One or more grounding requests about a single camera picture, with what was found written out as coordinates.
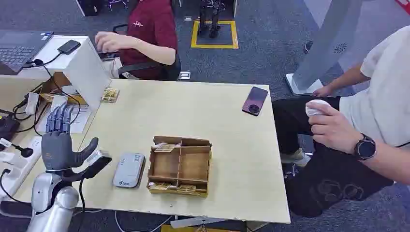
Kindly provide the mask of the person's left hand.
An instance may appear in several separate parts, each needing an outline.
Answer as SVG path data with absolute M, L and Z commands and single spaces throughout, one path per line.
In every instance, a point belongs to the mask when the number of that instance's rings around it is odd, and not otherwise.
M 353 154 L 356 144 L 363 139 L 358 132 L 335 108 L 316 102 L 308 102 L 306 107 L 321 112 L 319 115 L 309 117 L 309 124 L 313 139 L 328 148 L 347 154 Z

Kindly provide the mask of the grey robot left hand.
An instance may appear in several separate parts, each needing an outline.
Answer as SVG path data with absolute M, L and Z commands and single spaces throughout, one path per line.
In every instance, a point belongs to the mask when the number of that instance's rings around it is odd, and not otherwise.
M 98 146 L 99 139 L 93 138 L 82 151 L 73 151 L 70 134 L 72 110 L 73 105 L 65 102 L 47 117 L 41 145 L 42 159 L 47 171 L 80 167 Z

